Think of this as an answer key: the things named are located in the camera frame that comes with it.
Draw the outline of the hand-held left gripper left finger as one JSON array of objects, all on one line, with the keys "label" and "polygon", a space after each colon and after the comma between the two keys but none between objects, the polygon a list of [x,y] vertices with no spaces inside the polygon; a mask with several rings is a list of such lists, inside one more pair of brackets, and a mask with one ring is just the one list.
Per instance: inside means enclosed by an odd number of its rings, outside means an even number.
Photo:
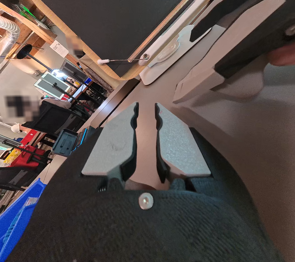
[{"label": "hand-held left gripper left finger", "polygon": [[85,176],[130,178],[137,162],[139,103],[133,102],[103,127],[83,169]]}]

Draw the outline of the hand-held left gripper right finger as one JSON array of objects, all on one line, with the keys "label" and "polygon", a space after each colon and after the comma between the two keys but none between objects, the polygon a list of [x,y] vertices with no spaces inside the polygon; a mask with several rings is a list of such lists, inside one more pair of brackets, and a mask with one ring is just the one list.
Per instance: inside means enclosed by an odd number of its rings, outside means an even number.
[{"label": "hand-held left gripper right finger", "polygon": [[156,167],[161,183],[211,176],[189,126],[160,103],[155,103],[155,119]]}]

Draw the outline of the blue plastic bin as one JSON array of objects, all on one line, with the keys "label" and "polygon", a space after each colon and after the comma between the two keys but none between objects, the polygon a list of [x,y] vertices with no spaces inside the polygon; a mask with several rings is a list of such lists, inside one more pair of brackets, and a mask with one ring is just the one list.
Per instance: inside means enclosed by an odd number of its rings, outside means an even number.
[{"label": "blue plastic bin", "polygon": [[3,262],[16,246],[46,187],[40,178],[31,184],[0,216],[0,261]]}]

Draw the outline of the person's right hand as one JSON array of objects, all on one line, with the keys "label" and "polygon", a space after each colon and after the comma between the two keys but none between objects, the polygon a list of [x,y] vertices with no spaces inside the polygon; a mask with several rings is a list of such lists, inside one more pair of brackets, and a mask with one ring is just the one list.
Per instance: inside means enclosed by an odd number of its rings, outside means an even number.
[{"label": "person's right hand", "polygon": [[273,66],[295,65],[295,43],[293,42],[269,52],[267,59]]}]

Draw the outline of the black device case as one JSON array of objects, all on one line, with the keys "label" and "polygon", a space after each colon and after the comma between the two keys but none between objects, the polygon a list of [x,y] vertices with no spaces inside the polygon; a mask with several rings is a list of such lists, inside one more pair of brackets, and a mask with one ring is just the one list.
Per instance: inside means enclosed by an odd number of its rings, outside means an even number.
[{"label": "black device case", "polygon": [[52,153],[63,157],[69,157],[73,151],[82,145],[86,135],[87,128],[84,128],[79,133],[69,129],[63,129],[52,147]]}]

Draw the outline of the black office chair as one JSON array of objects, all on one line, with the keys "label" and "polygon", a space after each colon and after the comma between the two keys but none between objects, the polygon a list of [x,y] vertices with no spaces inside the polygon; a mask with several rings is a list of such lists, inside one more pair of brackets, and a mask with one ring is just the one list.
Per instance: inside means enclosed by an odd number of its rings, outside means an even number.
[{"label": "black office chair", "polygon": [[35,121],[32,128],[50,135],[57,135],[62,129],[80,128],[88,118],[85,112],[76,113],[71,109],[43,101],[39,108],[39,119]]}]

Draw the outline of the beige hanging cloth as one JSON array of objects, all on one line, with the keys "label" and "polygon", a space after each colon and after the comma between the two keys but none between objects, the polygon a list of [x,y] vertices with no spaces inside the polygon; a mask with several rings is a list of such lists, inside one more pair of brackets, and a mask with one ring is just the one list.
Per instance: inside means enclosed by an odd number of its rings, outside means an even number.
[{"label": "beige hanging cloth", "polygon": [[79,58],[78,60],[79,65],[82,67],[82,69],[85,71],[87,76],[96,84],[100,85],[102,88],[104,88],[109,94],[113,92],[113,88],[111,85],[109,85],[103,78],[101,78],[94,70],[93,65],[94,61],[89,58],[86,54]]}]

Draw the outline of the red storage crate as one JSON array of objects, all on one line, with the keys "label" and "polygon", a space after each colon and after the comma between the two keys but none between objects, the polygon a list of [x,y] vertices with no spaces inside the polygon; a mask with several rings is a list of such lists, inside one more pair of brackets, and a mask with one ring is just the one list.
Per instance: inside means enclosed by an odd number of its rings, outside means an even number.
[{"label": "red storage crate", "polygon": [[39,135],[38,131],[30,130],[28,134],[21,140],[21,148],[18,150],[21,153],[18,155],[16,160],[13,161],[13,167],[29,168],[36,170],[37,167],[45,167],[48,161],[43,157],[45,150],[39,149],[38,147],[32,146],[29,143],[36,139]]}]

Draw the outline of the black computer monitor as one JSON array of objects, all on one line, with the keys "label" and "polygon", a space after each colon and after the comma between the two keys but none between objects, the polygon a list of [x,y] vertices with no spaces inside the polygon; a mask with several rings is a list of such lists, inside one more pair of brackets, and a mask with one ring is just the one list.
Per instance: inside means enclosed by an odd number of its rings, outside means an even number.
[{"label": "black computer monitor", "polygon": [[49,18],[79,36],[96,67],[115,80],[135,78],[209,0],[39,0]]}]

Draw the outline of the white paper sign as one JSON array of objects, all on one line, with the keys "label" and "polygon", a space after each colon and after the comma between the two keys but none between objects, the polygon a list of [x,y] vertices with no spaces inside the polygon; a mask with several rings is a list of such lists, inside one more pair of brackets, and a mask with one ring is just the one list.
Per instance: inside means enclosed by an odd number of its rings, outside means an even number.
[{"label": "white paper sign", "polygon": [[62,58],[65,58],[69,53],[68,49],[57,40],[54,40],[54,42],[50,45],[50,48],[54,50],[57,54],[59,54]]}]

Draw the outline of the silver ventilation duct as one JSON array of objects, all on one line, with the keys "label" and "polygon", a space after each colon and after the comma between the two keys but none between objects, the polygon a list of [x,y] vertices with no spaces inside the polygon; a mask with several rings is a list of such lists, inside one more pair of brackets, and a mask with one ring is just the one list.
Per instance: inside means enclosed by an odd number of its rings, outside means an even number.
[{"label": "silver ventilation duct", "polygon": [[15,22],[2,16],[0,16],[0,28],[5,30],[4,35],[0,39],[0,63],[2,63],[17,42],[20,28]]}]

